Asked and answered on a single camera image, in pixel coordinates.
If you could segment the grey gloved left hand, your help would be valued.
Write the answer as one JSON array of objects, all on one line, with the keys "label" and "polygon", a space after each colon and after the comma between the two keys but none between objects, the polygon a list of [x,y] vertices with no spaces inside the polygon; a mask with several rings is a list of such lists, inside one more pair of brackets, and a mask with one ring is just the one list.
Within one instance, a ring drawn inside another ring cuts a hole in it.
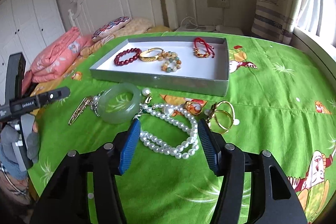
[{"label": "grey gloved left hand", "polygon": [[1,131],[1,163],[17,180],[27,177],[27,170],[39,160],[40,138],[35,117],[21,116],[17,124],[7,124]]}]

